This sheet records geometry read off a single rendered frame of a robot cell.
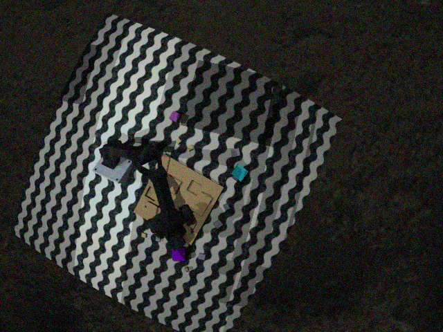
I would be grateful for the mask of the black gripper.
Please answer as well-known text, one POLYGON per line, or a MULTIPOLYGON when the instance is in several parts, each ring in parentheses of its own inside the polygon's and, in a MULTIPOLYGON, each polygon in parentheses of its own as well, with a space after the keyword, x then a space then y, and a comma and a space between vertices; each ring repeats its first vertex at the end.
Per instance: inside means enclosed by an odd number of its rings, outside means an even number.
MULTIPOLYGON (((193 218, 193 214, 188 204, 182 205, 181 207, 178 207, 178 209, 184 221, 188 221, 193 218)), ((160 230, 157 228, 156 221, 153 217, 147 221, 147 224, 153 233, 160 232, 160 230)))

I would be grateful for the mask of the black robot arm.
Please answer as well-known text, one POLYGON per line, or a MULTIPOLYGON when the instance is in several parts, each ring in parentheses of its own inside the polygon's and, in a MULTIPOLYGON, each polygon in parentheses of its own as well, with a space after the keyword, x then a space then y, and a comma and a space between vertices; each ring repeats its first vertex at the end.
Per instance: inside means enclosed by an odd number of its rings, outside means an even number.
POLYGON ((162 166, 161 155, 151 143, 139 146, 122 144, 122 141, 115 139, 103 147, 99 148, 103 157, 102 165, 114 169, 120 161, 120 157, 132 160, 132 164, 137 171, 150 178, 161 211, 154 216, 157 228, 163 232, 166 240, 171 245, 173 251, 184 246, 186 241, 183 236, 187 232, 183 226, 183 217, 180 211, 175 208, 170 186, 167 180, 168 174, 162 166), (158 169, 151 172, 142 165, 157 160, 158 169))

